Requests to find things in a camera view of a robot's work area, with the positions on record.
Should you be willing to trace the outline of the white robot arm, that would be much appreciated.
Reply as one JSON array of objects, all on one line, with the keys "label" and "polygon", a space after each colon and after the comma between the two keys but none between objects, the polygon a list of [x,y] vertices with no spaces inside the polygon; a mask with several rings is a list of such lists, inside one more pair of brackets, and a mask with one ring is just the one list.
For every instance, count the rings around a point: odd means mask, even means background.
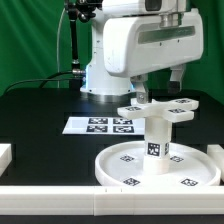
[{"label": "white robot arm", "polygon": [[187,0],[86,0],[93,8],[93,53],[86,90],[101,100],[132,91],[144,102],[147,75],[169,68],[178,93],[186,64],[201,58],[203,24]]}]

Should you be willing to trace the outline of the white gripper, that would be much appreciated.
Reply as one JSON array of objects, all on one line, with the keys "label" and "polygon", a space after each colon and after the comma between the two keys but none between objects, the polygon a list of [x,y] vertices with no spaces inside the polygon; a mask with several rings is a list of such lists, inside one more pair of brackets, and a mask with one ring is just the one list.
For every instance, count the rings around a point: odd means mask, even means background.
[{"label": "white gripper", "polygon": [[168,92],[177,94],[184,63],[200,59],[203,53],[202,18],[196,8],[183,15],[180,26],[160,24],[160,16],[141,16],[111,18],[104,26],[105,68],[112,76],[131,77],[139,104],[148,102],[146,73],[171,67]]}]

